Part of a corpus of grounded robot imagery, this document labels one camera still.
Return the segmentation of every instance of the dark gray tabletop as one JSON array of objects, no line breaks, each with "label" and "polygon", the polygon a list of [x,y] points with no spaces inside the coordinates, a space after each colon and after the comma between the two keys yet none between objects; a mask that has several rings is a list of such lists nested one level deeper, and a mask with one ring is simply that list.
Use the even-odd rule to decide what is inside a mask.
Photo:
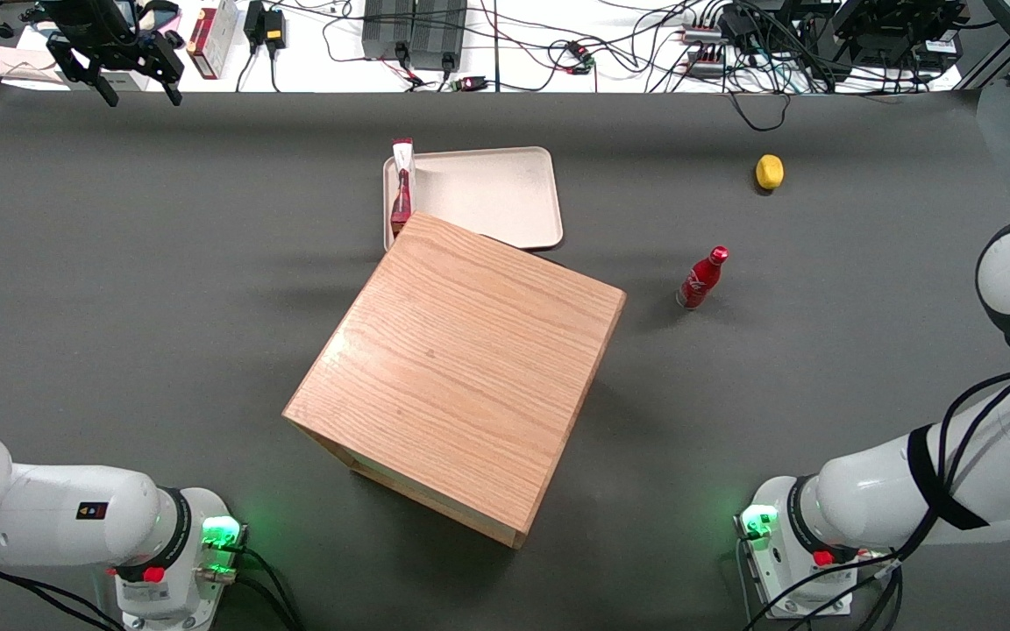
[{"label": "dark gray tabletop", "polygon": [[[777,96],[741,99],[777,120]],[[220,493],[310,628],[736,630],[762,481],[1010,367],[974,265],[1010,204],[967,97],[124,96],[0,88],[0,439]],[[280,412],[381,258],[392,136],[540,144],[549,258],[628,292],[520,551],[350,475]],[[754,192],[763,152],[785,187]],[[717,243],[693,315],[674,292]],[[90,592],[90,572],[33,570]],[[1010,628],[1010,542],[923,548],[900,630]],[[857,601],[864,609],[866,599]],[[84,628],[0,584],[0,630]],[[239,588],[222,631],[276,628]],[[848,628],[822,621],[819,630]]]}]

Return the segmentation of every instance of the wooden box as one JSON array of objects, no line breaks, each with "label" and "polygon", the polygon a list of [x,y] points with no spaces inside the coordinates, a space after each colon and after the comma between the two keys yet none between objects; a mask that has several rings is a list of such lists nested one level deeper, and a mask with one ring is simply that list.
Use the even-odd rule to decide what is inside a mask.
[{"label": "wooden box", "polygon": [[416,213],[283,415],[349,469],[519,548],[624,303]]}]

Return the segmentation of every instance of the coca-cola bottle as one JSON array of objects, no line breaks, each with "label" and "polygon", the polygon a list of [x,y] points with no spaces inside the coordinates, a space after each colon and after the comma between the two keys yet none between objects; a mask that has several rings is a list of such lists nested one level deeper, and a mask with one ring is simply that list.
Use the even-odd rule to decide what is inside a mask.
[{"label": "coca-cola bottle", "polygon": [[719,282],[719,272],[724,260],[727,260],[727,248],[716,246],[712,254],[694,265],[685,283],[677,290],[677,302],[689,311],[699,307],[707,298],[708,292]]},{"label": "coca-cola bottle", "polygon": [[400,169],[400,192],[392,202],[392,236],[398,235],[404,223],[412,218],[412,188],[409,184],[408,170]]}]

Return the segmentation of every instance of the power supply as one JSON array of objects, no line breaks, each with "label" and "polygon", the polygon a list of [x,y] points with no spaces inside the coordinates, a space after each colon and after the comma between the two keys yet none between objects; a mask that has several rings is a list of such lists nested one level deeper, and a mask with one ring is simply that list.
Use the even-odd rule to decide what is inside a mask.
[{"label": "power supply", "polygon": [[414,0],[365,0],[362,49],[370,60],[401,61],[412,43]]},{"label": "power supply", "polygon": [[412,68],[457,72],[466,32],[466,0],[418,0],[412,27]]}]

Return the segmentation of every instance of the tray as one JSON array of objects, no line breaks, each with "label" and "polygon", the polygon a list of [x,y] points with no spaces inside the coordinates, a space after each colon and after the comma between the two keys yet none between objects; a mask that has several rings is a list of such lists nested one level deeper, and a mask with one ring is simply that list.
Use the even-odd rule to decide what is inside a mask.
[{"label": "tray", "polygon": [[[392,247],[393,159],[384,164],[384,248]],[[552,155],[543,147],[415,154],[414,212],[521,249],[547,249],[564,239]]]}]

